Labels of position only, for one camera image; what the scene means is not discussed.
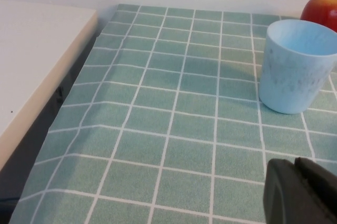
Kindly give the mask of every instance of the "table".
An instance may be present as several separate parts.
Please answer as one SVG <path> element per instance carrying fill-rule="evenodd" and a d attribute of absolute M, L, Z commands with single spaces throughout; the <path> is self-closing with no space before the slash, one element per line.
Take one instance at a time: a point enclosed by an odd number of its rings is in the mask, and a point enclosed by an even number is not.
<path fill-rule="evenodd" d="M 51 125 L 16 223 L 263 223 L 271 158 L 337 174 L 337 73 L 283 115 L 257 96 L 275 15 L 120 4 Z"/>
<path fill-rule="evenodd" d="M 96 10 L 0 1 L 0 170 L 93 36 Z"/>

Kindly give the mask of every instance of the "plastic cup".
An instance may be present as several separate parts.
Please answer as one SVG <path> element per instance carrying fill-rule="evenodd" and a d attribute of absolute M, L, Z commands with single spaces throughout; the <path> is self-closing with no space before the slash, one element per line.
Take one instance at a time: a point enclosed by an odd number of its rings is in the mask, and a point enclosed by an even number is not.
<path fill-rule="evenodd" d="M 260 100 L 284 114 L 305 111 L 337 64 L 337 33 L 317 23 L 287 19 L 267 29 Z"/>

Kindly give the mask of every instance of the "green checkered tablecloth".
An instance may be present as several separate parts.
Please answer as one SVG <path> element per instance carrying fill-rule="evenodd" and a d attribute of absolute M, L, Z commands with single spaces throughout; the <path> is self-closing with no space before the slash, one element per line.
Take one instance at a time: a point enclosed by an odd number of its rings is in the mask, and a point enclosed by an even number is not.
<path fill-rule="evenodd" d="M 306 112 L 257 89 L 282 17 L 124 5 L 53 122 L 17 223 L 261 223 L 266 164 L 337 174 L 337 71 Z"/>

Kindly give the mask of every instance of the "cup rim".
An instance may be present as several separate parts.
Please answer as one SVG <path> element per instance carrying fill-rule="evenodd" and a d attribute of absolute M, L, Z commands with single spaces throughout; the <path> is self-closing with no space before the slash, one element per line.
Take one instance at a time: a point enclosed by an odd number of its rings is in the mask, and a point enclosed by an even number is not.
<path fill-rule="evenodd" d="M 273 41 L 274 43 L 276 43 L 278 46 L 290 51 L 290 52 L 294 52 L 296 54 L 300 54 L 300 55 L 303 55 L 303 56 L 307 56 L 307 57 L 334 57 L 337 55 L 337 50 L 335 53 L 333 54 L 327 54 L 327 55 L 317 55 L 317 54 L 307 54 L 307 53 L 303 53 L 303 52 L 298 52 L 296 50 L 293 50 L 293 49 L 289 49 L 289 48 L 286 48 L 282 45 L 280 45 L 280 43 L 278 43 L 277 41 L 275 41 L 271 36 L 270 36 L 270 32 L 271 32 L 271 29 L 275 26 L 275 25 L 280 25 L 281 23 L 286 23 L 286 22 L 293 22 L 293 23 L 307 23 L 309 25 L 312 25 L 312 26 L 319 26 L 320 28 L 324 29 L 325 31 L 331 33 L 331 34 L 334 34 L 336 36 L 336 43 L 337 43 L 337 32 L 335 32 L 334 30 L 322 25 L 322 24 L 319 24 L 319 23 L 315 23 L 315 22 L 311 22 L 311 21 L 306 21 L 306 20 L 301 20 L 301 19 L 283 19 L 283 20 L 278 20 L 278 21 L 275 21 L 273 22 L 272 24 L 270 24 L 267 28 L 267 37 Z"/>

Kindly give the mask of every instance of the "red apple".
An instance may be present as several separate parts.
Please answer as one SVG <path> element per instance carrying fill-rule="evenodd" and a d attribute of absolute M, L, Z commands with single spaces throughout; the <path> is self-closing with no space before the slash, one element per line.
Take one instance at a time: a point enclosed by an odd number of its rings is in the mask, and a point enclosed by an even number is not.
<path fill-rule="evenodd" d="M 301 20 L 319 23 L 337 32 L 337 0 L 309 0 Z"/>

